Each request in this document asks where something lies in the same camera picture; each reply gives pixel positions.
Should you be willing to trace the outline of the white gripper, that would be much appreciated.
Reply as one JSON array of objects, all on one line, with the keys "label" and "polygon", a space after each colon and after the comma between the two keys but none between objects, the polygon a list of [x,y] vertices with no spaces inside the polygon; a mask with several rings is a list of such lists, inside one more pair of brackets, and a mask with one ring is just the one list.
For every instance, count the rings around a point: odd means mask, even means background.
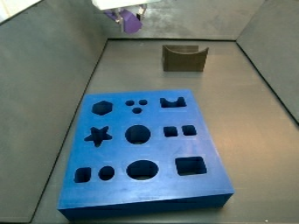
[{"label": "white gripper", "polygon": [[146,17],[147,4],[160,2],[162,0],[91,0],[94,5],[102,10],[123,8],[139,5],[136,18],[143,20]]}]

